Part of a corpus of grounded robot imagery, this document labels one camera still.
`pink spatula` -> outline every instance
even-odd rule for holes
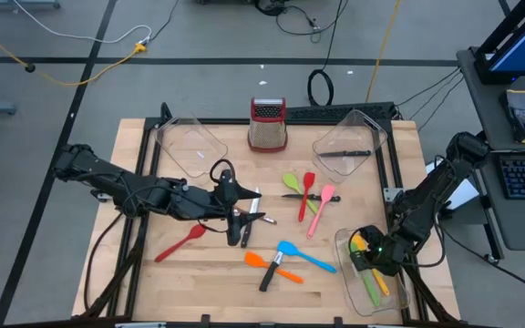
[[[319,221],[319,216],[324,211],[324,206],[329,200],[334,196],[335,187],[330,185],[325,185],[324,189],[321,190],[321,206],[319,207],[319,210],[317,211],[317,214],[315,214],[315,219],[313,222],[311,222],[311,227],[309,227],[309,231],[307,232],[307,238],[311,239],[314,236],[315,228],[317,228],[317,222]]]

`computer monitor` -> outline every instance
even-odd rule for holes
[[[476,69],[484,84],[508,84],[525,76],[525,0],[476,50]]]

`red spoon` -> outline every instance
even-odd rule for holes
[[[177,250],[181,245],[183,245],[184,242],[192,240],[192,239],[198,239],[206,232],[206,229],[202,227],[200,224],[196,224],[195,226],[191,227],[190,233],[186,238],[182,239],[177,244],[169,247],[167,250],[165,250],[163,253],[161,253],[158,257],[155,258],[155,262],[161,262],[166,257],[170,256],[175,250]]]
[[[303,216],[305,215],[305,204],[307,204],[307,194],[309,193],[309,189],[314,185],[314,182],[315,173],[306,172],[303,176],[305,192],[303,193],[303,201],[301,202],[301,209],[299,210],[299,222],[303,222]]]

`cheese grater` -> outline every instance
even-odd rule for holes
[[[252,98],[248,145],[254,151],[275,152],[287,147],[284,98]]]

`white cable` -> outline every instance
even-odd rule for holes
[[[145,38],[143,38],[142,40],[139,41],[139,43],[141,43],[142,45],[145,45],[151,39],[151,33],[153,32],[153,31],[151,31],[151,27],[149,27],[149,26],[145,26],[145,25],[135,26],[135,27],[131,28],[127,33],[125,33],[122,37],[120,37],[120,38],[118,38],[116,40],[112,40],[112,41],[98,40],[98,39],[96,39],[96,38],[94,38],[92,36],[72,36],[72,35],[67,35],[67,34],[63,34],[63,33],[58,33],[56,31],[50,29],[49,27],[45,26],[40,21],[38,21],[35,17],[33,17],[32,14],[27,12],[27,10],[25,8],[23,8],[19,4],[19,2],[17,0],[14,0],[14,2],[19,7],[19,9],[21,9],[24,13],[26,13],[26,15],[28,15],[30,18],[32,18],[34,20],[34,22],[36,22],[38,25],[42,26],[46,31],[50,32],[51,34],[53,34],[55,36],[64,36],[64,37],[71,37],[71,38],[75,38],[75,39],[85,39],[85,40],[91,40],[91,41],[97,41],[97,42],[101,42],[101,43],[106,43],[106,44],[113,44],[113,43],[117,43],[120,40],[124,39],[125,37],[127,37],[129,34],[131,34],[133,31],[135,31],[138,28],[147,28],[149,30],[148,35],[145,36]]]

